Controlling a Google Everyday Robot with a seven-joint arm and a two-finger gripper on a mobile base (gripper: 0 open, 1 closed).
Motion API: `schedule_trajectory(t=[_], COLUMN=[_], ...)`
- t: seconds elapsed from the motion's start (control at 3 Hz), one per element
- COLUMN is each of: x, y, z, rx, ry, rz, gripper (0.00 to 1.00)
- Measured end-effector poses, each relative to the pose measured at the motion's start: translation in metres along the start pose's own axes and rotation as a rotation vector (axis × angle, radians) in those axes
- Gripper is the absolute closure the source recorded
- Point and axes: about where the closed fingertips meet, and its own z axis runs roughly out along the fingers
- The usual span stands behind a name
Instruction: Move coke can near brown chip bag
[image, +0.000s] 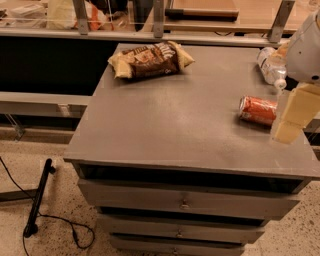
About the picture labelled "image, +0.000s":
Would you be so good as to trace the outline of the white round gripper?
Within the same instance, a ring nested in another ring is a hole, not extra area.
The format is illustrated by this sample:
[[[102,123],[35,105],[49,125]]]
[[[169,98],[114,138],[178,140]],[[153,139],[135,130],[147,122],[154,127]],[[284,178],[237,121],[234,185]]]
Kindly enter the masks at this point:
[[[271,128],[271,137],[277,142],[294,142],[320,111],[320,86],[316,85],[320,83],[319,22],[320,9],[312,12],[290,38],[287,75],[300,83],[279,97]]]

